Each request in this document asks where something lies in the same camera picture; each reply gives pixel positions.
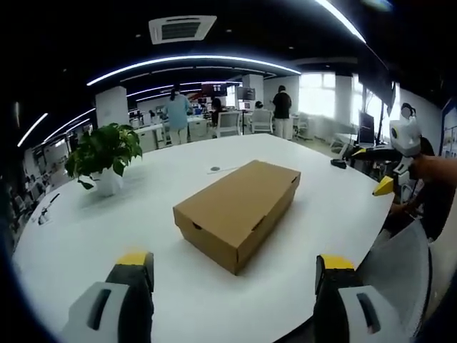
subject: white chair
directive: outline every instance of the white chair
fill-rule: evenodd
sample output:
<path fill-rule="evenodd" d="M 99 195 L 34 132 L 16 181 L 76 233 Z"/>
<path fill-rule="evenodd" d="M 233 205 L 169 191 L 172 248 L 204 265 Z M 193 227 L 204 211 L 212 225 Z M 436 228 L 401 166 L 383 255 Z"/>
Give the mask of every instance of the white chair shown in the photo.
<path fill-rule="evenodd" d="M 216 127 L 217 138 L 226 136 L 238 136 L 241 134 L 239 120 L 240 112 L 220 112 Z"/>
<path fill-rule="evenodd" d="M 298 115 L 297 129 L 295 138 L 310 139 L 308 138 L 308 117 L 304 113 Z"/>
<path fill-rule="evenodd" d="M 421 222 L 416 220 L 387 242 L 375 244 L 357 273 L 397 310 L 405 333 L 415 336 L 431 283 L 428 240 Z"/>
<path fill-rule="evenodd" d="M 251 116 L 251 132 L 273 133 L 273 113 L 267 109 L 255 109 Z"/>

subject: white cabinet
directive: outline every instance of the white cabinet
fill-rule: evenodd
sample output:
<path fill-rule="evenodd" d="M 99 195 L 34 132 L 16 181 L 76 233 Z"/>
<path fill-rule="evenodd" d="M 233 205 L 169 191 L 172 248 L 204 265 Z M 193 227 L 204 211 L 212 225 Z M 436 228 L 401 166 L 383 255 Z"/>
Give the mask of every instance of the white cabinet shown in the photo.
<path fill-rule="evenodd" d="M 206 120 L 189 122 L 189 133 L 191 134 L 191 141 L 206 139 L 208 135 Z"/>
<path fill-rule="evenodd" d="M 143 153 L 157 149 L 154 133 L 152 131 L 141 132 L 138 136 L 140 138 L 140 146 L 143 149 Z"/>

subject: woman in blue shirt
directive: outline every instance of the woman in blue shirt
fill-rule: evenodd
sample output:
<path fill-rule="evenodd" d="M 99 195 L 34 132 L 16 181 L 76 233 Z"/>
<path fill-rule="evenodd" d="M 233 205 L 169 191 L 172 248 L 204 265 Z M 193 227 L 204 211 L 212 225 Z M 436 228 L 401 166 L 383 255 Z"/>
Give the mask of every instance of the woman in blue shirt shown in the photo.
<path fill-rule="evenodd" d="M 187 143 L 187 112 L 192 110 L 186 96 L 179 93 L 179 84 L 171 90 L 169 102 L 165 105 L 170 124 L 170 138 L 173 145 Z"/>

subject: table surface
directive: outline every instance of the table surface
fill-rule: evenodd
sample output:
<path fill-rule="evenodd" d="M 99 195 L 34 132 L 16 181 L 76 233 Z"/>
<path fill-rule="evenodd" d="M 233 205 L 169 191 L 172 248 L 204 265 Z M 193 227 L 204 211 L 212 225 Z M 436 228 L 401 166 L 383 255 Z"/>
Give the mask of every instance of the table surface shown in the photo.
<path fill-rule="evenodd" d="M 196 121 L 206 121 L 206 119 L 204 119 L 202 116 L 188 116 L 187 117 L 187 122 L 188 123 L 193 123 L 193 122 L 196 122 Z M 149 126 L 141 127 L 140 129 L 136 129 L 134 131 L 137 134 L 142 134 L 143 132 L 154 131 L 154 130 L 162 129 L 163 127 L 164 127 L 164 123 L 152 124 L 152 125 L 149 125 Z"/>
<path fill-rule="evenodd" d="M 188 243 L 172 207 L 253 159 L 301 171 L 295 199 L 239 276 Z M 210 168 L 219 166 L 220 172 Z M 48 194 L 51 221 L 30 221 L 14 254 L 32 307 L 53 332 L 70 305 L 131 250 L 154 253 L 153 342 L 273 342 L 313 314 L 316 255 L 357 267 L 386 218 L 393 195 L 299 144 L 267 134 L 232 136 L 145 154 L 125 171 L 119 194 L 98 198 L 76 182 Z"/>

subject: bright window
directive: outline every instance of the bright window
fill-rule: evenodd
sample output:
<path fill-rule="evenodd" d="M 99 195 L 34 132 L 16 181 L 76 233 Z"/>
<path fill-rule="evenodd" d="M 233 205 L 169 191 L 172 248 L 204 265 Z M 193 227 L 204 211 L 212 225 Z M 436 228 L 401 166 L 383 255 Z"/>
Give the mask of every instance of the bright window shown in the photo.
<path fill-rule="evenodd" d="M 298 110 L 306 114 L 335 117 L 334 73 L 310 73 L 300 76 Z"/>
<path fill-rule="evenodd" d="M 358 113 L 362 110 L 362 92 L 363 85 L 358 82 L 358 75 L 352 78 L 352 109 L 351 109 L 351 123 L 358 126 Z M 379 130 L 379 119 L 381 118 L 382 101 L 369 90 L 367 91 L 366 98 L 366 113 L 374 118 L 375 135 Z M 387 115 L 387 106 L 384 105 L 384 119 L 381 134 L 385 138 L 390 137 L 389 122 L 390 120 L 398 120 L 400 118 L 400 85 L 396 84 L 396 97 L 393 103 L 393 108 L 390 117 Z"/>
<path fill-rule="evenodd" d="M 236 105 L 235 91 L 236 91 L 235 86 L 227 87 L 226 106 L 235 106 Z"/>

